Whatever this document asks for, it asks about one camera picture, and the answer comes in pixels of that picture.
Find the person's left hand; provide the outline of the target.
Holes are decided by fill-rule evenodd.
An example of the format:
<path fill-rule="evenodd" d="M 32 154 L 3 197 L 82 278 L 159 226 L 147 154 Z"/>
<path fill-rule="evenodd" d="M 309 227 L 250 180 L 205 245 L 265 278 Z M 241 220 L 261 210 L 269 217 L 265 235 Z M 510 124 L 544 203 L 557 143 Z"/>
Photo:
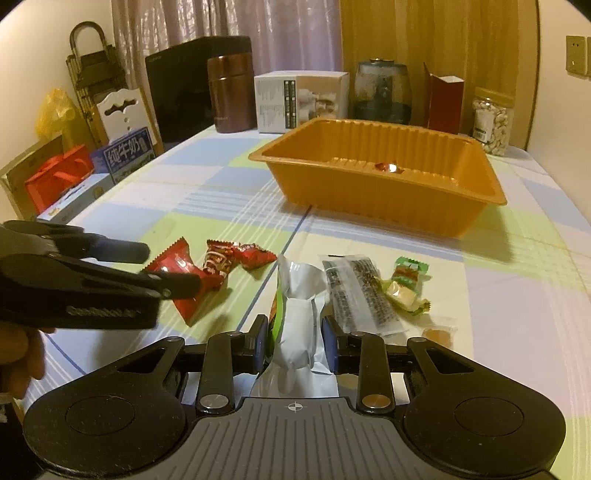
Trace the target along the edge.
<path fill-rule="evenodd" d="M 54 328 L 25 328 L 1 323 L 1 393 L 23 399 L 32 379 L 45 375 L 45 347 L 42 334 Z"/>

